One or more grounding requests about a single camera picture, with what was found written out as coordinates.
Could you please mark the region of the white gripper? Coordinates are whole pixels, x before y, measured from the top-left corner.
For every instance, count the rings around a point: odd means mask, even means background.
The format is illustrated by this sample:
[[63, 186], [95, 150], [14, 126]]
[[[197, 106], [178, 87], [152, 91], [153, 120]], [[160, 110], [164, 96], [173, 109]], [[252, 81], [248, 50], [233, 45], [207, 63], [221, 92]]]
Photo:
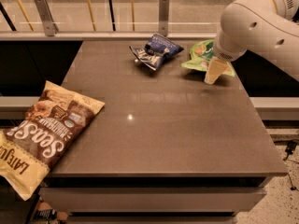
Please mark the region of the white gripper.
[[205, 83], [207, 84], [214, 84], [221, 74], [227, 70], [227, 62], [235, 61], [243, 56], [246, 49], [237, 45], [228, 35], [220, 31], [215, 37], [213, 51], [216, 57], [213, 57], [208, 64], [205, 75]]

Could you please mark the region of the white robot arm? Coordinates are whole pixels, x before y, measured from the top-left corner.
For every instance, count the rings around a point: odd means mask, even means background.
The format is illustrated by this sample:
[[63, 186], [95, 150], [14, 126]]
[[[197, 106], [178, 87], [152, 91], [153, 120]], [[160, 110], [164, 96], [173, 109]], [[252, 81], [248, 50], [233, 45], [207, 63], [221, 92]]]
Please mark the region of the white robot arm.
[[221, 13], [214, 55], [232, 62], [251, 51], [299, 80], [299, 0], [235, 0]]

